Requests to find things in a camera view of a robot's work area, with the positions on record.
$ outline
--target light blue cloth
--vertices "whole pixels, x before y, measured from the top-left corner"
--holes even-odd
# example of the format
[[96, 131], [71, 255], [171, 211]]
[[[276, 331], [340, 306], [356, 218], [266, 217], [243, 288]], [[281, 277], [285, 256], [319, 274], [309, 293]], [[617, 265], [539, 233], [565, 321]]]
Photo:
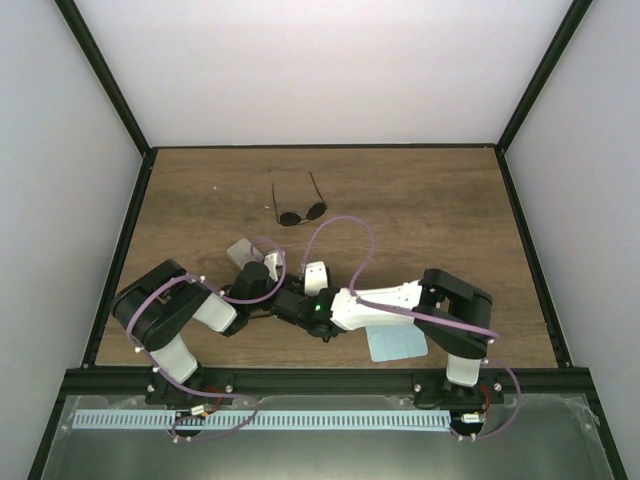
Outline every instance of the light blue cloth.
[[366, 327], [369, 352], [374, 362], [422, 357], [427, 354], [427, 340], [415, 325]]

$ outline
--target black metal rail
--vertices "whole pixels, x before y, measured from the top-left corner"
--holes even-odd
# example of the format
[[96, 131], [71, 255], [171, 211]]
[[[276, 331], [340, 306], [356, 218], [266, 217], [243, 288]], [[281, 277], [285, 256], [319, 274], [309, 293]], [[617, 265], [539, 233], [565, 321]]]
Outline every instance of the black metal rail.
[[142, 130], [136, 121], [127, 101], [120, 90], [120, 87], [116, 83], [107, 62], [105, 61], [100, 49], [93, 39], [93, 35], [89, 31], [89, 27], [82, 18], [80, 10], [73, 0], [55, 0], [56, 5], [60, 9], [62, 16], [67, 21], [71, 32], [76, 37], [80, 48], [84, 52], [89, 64], [96, 73], [98, 80], [102, 84], [102, 88], [107, 93], [111, 103], [113, 103], [116, 112], [120, 116], [122, 123], [131, 135], [133, 142], [140, 151], [141, 154], [149, 152], [149, 144], [144, 138]]
[[495, 148], [494, 143], [304, 143], [300, 145], [169, 145], [158, 148], [167, 150], [198, 150], [198, 149], [234, 149], [234, 150], [255, 150], [255, 149], [332, 149], [332, 148]]
[[507, 189], [507, 196], [509, 197], [509, 203], [511, 204], [511, 210], [513, 211], [513, 218], [516, 221], [518, 232], [520, 233], [520, 241], [524, 248], [524, 254], [529, 264], [529, 270], [531, 271], [531, 278], [533, 279], [533, 285], [538, 294], [538, 301], [540, 302], [540, 309], [542, 310], [542, 316], [547, 325], [547, 332], [549, 333], [549, 339], [551, 340], [551, 346], [553, 353], [556, 357], [556, 362], [560, 368], [571, 367], [573, 365], [571, 361], [571, 355], [569, 353], [569, 347], [562, 333], [562, 327], [558, 320], [556, 309], [553, 306], [553, 300], [549, 293], [549, 287], [542, 273], [542, 266], [536, 253], [536, 248], [531, 238], [531, 232], [527, 226], [527, 221], [522, 211], [522, 205], [518, 199], [518, 193], [511, 173], [509, 173], [509, 166], [504, 157], [504, 153], [500, 152], [496, 148], [496, 157], [498, 158], [498, 166], [502, 173], [502, 179], [504, 181], [505, 188]]
[[551, 72], [553, 72], [562, 53], [565, 48], [567, 48], [571, 37], [573, 37], [592, 1], [593, 0], [574, 0], [569, 7], [498, 141], [499, 150], [506, 152], [509, 149], [511, 142], [513, 142], [518, 130], [520, 130], [520, 127], [527, 118], [531, 107], [533, 107], [533, 104], [538, 99], [538, 95], [540, 95], [544, 85], [547, 83]]
[[[591, 374], [586, 368], [515, 369], [523, 393], [582, 394], [599, 417], [598, 433], [616, 479], [626, 479], [620, 456], [600, 406]], [[500, 369], [483, 369], [495, 375], [505, 393], [515, 390], [511, 377]], [[231, 382], [234, 392], [268, 396], [304, 395], [413, 395], [416, 382], [438, 380], [444, 369], [252, 369], [205, 368], [214, 383]], [[147, 395], [150, 367], [91, 367], [68, 370], [38, 449], [30, 479], [38, 479], [46, 464], [56, 427], [68, 395]]]

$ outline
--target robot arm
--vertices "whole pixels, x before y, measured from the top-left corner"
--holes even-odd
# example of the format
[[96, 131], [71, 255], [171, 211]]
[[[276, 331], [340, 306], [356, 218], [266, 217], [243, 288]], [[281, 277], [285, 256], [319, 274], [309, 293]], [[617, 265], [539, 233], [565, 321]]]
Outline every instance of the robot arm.
[[[306, 276], [304, 282], [305, 295], [287, 287], [278, 292], [272, 307], [276, 317], [326, 342], [339, 333], [367, 326], [414, 324], [447, 352], [447, 379], [451, 383], [472, 387], [478, 381], [480, 363], [487, 355], [487, 337], [368, 307], [358, 303], [348, 288], [327, 287], [310, 296]], [[488, 293], [438, 269], [426, 270], [422, 280], [356, 293], [370, 302], [477, 327], [488, 328], [491, 319]], [[440, 309], [445, 301], [447, 311]]]
[[[271, 291], [277, 274], [275, 267], [269, 265], [247, 263], [234, 284], [225, 287], [227, 295], [252, 299]], [[185, 273], [176, 262], [167, 260], [120, 292], [111, 306], [113, 315], [127, 328], [133, 314], [154, 290]], [[302, 277], [287, 275], [277, 294], [261, 304], [231, 305], [200, 282], [175, 285], [144, 311], [133, 335], [163, 370], [184, 383], [198, 368], [197, 360], [179, 335], [191, 318], [231, 336], [247, 325], [253, 310], [268, 310], [325, 342], [340, 333], [370, 325], [415, 324], [448, 353], [447, 379], [451, 383], [465, 387], [476, 384], [480, 361], [486, 356], [486, 337], [367, 307], [357, 303], [347, 288], [332, 287], [330, 283], [329, 269], [323, 262], [314, 262], [306, 266]], [[363, 299], [390, 307], [468, 325], [489, 326], [491, 297], [442, 270], [426, 270], [422, 280], [397, 287], [357, 293]], [[440, 309], [445, 300], [448, 300], [446, 312]]]

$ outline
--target sunglasses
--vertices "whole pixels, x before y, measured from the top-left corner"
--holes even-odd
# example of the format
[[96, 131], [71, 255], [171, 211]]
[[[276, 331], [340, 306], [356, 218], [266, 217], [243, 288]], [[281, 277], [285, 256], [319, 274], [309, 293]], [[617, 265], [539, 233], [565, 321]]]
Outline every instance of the sunglasses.
[[278, 222], [283, 227], [295, 227], [296, 225], [304, 225], [305, 223], [309, 223], [313, 220], [320, 218], [324, 215], [324, 212], [327, 211], [327, 202], [322, 198], [322, 194], [320, 190], [318, 190], [318, 186], [316, 185], [316, 181], [313, 178], [313, 174], [309, 172], [309, 176], [311, 177], [311, 182], [313, 182], [313, 187], [316, 189], [318, 196], [320, 197], [321, 202], [314, 203], [313, 206], [309, 209], [304, 218], [298, 215], [295, 212], [284, 212], [282, 215], [278, 215], [278, 205], [276, 203], [276, 187], [273, 183], [271, 183], [271, 195], [273, 197], [273, 208], [276, 211], [276, 222]]

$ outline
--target white wall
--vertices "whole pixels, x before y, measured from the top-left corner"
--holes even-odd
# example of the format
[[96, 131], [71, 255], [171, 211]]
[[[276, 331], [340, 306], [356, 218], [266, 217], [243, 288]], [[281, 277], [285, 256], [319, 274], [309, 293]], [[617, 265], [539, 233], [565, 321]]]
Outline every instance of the white wall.
[[640, 478], [640, 3], [593, 2], [509, 166], [578, 365]]
[[0, 2], [0, 477], [77, 367], [140, 156], [54, 2]]
[[570, 0], [78, 0], [152, 145], [496, 142]]

